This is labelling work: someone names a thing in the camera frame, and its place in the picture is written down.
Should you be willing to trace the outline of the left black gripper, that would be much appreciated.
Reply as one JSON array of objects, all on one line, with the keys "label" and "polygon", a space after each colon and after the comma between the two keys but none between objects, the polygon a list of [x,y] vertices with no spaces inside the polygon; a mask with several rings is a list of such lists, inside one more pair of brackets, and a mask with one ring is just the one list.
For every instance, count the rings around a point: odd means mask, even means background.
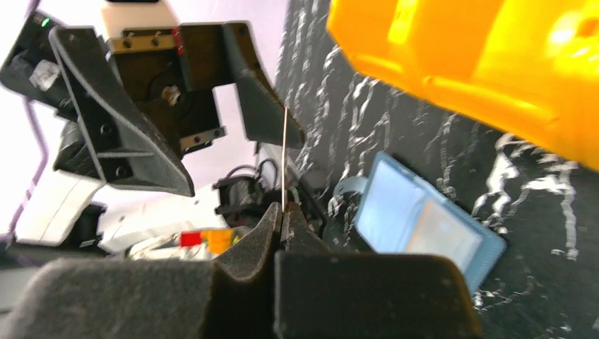
[{"label": "left black gripper", "polygon": [[170,9],[102,9],[100,17],[95,32],[31,11],[1,83],[55,108],[68,122],[59,152],[90,151],[104,183],[192,197],[194,183],[177,155],[225,135],[213,89],[233,79],[247,139],[304,145],[246,22],[181,24]]}]

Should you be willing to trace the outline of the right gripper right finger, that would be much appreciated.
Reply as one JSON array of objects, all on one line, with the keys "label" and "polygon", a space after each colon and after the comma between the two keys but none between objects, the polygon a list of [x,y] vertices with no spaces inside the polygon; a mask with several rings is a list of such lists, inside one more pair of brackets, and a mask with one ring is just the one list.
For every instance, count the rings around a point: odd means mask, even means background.
[{"label": "right gripper right finger", "polygon": [[431,255],[333,253],[295,203],[274,256],[277,338],[481,338],[464,279]]}]

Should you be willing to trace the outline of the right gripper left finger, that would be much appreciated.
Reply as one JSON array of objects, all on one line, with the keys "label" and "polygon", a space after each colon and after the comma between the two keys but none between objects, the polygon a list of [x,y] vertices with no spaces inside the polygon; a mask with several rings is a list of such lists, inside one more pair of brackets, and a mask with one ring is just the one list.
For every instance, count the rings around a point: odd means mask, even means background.
[{"label": "right gripper left finger", "polygon": [[211,261],[69,258],[32,277],[2,338],[272,338],[273,203]]}]

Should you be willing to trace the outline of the blue card holder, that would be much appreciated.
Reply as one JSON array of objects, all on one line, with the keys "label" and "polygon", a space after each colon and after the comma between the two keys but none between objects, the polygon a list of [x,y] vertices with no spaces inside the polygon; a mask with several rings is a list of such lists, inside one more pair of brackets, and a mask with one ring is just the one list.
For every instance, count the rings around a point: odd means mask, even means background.
[{"label": "blue card holder", "polygon": [[434,186],[385,152],[368,177],[347,177],[334,194],[361,195],[355,228],[380,254],[433,254],[450,259],[475,293],[506,242]]}]

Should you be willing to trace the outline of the yellow three-compartment bin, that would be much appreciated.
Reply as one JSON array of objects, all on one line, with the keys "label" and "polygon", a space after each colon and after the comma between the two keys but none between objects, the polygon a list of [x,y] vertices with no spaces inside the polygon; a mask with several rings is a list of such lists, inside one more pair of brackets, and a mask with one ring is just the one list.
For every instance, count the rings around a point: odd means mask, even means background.
[{"label": "yellow three-compartment bin", "polygon": [[332,1],[350,65],[598,168],[597,1]]}]

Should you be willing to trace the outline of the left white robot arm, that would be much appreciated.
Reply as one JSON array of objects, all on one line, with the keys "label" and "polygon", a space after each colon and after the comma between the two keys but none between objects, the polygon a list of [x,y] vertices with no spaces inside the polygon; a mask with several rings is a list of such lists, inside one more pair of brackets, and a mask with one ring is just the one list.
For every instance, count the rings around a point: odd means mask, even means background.
[{"label": "left white robot arm", "polygon": [[17,242],[92,242],[226,227],[231,181],[197,189],[182,158],[225,130],[213,89],[233,84],[246,137],[301,148],[302,127],[263,72],[245,21],[180,23],[168,1],[103,1],[99,26],[67,26],[32,3],[8,41],[2,85],[66,121],[52,168],[13,222]]}]

